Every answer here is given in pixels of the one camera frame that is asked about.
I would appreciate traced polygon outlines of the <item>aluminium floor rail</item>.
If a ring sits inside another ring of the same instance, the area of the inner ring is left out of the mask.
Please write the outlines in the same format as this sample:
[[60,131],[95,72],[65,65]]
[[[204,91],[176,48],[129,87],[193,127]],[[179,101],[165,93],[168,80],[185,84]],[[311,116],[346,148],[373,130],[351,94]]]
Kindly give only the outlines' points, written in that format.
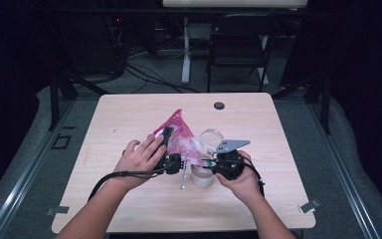
[[331,164],[338,178],[338,181],[344,191],[345,197],[349,203],[351,211],[355,216],[359,228],[365,239],[382,239],[376,226],[374,225],[371,216],[356,189],[351,175],[349,174],[346,165],[338,151],[336,144],[333,141],[331,134],[327,134],[320,122],[320,112],[316,105],[308,104],[307,108],[310,115],[314,119],[314,124],[324,141],[328,152],[331,155]]
[[58,113],[60,118],[53,127],[47,126],[47,120],[51,120],[51,106],[39,106],[32,126],[0,180],[0,239],[33,184],[51,144],[57,138],[57,132],[75,103],[63,102]]

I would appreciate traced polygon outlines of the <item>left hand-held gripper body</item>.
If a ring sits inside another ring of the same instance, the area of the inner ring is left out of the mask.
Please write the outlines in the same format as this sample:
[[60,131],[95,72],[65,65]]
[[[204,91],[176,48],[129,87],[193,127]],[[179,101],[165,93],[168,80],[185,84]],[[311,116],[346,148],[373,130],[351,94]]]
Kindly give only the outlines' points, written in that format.
[[160,157],[158,163],[154,167],[156,174],[169,174],[173,175],[179,172],[182,168],[182,158],[180,153],[169,154],[165,151]]

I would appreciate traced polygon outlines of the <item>dark cabinet with red light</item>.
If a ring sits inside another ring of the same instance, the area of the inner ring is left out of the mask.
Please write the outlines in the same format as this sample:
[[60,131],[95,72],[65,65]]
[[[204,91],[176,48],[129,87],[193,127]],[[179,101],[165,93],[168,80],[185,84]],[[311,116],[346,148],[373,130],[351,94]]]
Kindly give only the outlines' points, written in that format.
[[57,17],[76,69],[83,75],[112,75],[123,72],[124,57],[115,51],[107,24],[100,15]]

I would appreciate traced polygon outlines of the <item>person's left hand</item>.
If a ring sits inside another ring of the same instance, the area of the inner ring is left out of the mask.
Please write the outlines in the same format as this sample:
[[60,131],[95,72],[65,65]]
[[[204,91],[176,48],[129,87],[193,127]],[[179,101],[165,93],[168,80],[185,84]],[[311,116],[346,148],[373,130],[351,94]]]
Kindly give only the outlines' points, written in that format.
[[[132,140],[124,150],[114,171],[150,171],[155,168],[162,155],[166,151],[166,146],[162,144],[164,136],[150,134],[143,142],[137,139]],[[117,177],[112,182],[117,190],[128,192],[133,188],[147,181],[147,178],[126,176]]]

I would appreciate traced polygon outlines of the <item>thin metal spoon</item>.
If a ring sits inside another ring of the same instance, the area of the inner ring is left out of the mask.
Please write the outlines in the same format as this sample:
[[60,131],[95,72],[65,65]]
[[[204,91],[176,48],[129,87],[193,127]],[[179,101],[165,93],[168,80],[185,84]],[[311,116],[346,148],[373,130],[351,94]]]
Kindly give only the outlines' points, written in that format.
[[182,175],[181,175],[181,183],[180,183],[180,189],[185,189],[185,183],[186,183],[186,170],[187,170],[187,162],[188,162],[188,151],[185,152],[184,158],[183,158],[183,164],[182,164]]

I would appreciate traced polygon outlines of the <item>black metal stand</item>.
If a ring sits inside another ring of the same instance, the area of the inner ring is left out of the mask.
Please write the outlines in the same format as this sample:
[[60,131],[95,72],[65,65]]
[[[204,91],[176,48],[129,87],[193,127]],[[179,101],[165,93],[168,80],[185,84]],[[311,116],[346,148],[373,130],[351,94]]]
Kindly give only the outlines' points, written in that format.
[[272,95],[272,98],[281,99],[297,89],[307,86],[303,99],[307,104],[314,104],[321,99],[320,125],[326,134],[330,134],[329,110],[330,110],[330,78],[326,73],[314,73],[311,76],[291,84],[281,91]]
[[73,101],[78,97],[78,92],[74,87],[74,83],[80,84],[92,92],[102,96],[107,91],[87,81],[85,78],[75,74],[70,70],[56,71],[50,79],[50,95],[51,95],[51,124],[50,130],[53,130],[60,121],[60,97],[59,93],[69,100]]

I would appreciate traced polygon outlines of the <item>white desk leg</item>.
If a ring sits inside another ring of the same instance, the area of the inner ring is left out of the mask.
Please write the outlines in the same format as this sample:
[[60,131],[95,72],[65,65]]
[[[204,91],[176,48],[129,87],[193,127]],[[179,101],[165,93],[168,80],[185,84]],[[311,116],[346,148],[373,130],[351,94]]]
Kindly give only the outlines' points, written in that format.
[[190,83],[191,59],[190,59],[189,22],[187,18],[184,19],[183,39],[184,39],[184,58],[183,58],[181,83],[184,85],[188,85]]
[[[262,48],[265,49],[267,46],[268,37],[261,36],[260,40],[262,43]],[[263,86],[264,87],[268,86],[270,84],[270,81],[267,75],[267,70],[265,68],[258,68],[258,73],[259,73],[260,79],[263,81]]]

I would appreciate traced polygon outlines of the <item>grey metal table clip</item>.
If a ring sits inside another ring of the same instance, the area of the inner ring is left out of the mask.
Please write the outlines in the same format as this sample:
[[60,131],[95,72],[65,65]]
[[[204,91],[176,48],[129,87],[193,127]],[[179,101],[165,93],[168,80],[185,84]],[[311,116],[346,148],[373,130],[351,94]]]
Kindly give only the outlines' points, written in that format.
[[57,214],[67,214],[69,212],[68,206],[56,206],[48,208],[45,212],[47,216],[56,216]]
[[302,213],[314,212],[320,206],[320,202],[317,199],[306,202],[298,207],[298,210]]

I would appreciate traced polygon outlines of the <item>person's right hand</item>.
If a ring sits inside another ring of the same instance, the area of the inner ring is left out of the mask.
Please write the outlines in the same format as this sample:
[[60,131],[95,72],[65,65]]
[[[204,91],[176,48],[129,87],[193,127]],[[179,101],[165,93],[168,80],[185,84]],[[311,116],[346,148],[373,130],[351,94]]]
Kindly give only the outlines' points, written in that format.
[[235,180],[228,180],[219,173],[216,176],[220,183],[229,188],[247,207],[260,205],[265,200],[260,192],[256,174],[247,166],[244,167],[243,173]]

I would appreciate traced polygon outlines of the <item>pink snack packet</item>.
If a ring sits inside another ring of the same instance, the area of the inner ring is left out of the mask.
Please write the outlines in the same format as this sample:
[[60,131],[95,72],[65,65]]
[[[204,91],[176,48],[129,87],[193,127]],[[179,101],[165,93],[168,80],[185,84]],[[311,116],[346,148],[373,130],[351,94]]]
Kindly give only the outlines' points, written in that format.
[[203,146],[183,119],[181,109],[177,110],[153,133],[160,136],[166,127],[173,128],[173,132],[168,139],[167,151],[169,154],[179,153],[191,165],[208,165],[208,162],[204,160]]

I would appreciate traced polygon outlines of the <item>black folding chair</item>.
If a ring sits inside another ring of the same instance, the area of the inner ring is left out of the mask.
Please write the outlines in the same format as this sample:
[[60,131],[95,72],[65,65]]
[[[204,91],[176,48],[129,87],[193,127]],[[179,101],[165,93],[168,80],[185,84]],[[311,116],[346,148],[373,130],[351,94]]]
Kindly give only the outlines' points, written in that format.
[[[227,14],[215,19],[210,30],[210,47],[206,65],[207,92],[211,92],[212,68],[268,69],[273,39],[281,23],[271,15]],[[261,36],[267,36],[262,48]],[[259,91],[263,81],[259,79]]]

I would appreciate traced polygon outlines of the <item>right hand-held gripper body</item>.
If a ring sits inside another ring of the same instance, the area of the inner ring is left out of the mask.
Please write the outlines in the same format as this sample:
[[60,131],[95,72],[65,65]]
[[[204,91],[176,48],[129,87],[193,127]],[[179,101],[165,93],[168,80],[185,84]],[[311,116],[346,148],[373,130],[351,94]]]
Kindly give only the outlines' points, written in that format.
[[237,179],[245,166],[238,149],[250,143],[249,140],[223,139],[215,148],[215,165],[211,168],[212,172],[219,173],[228,180]]

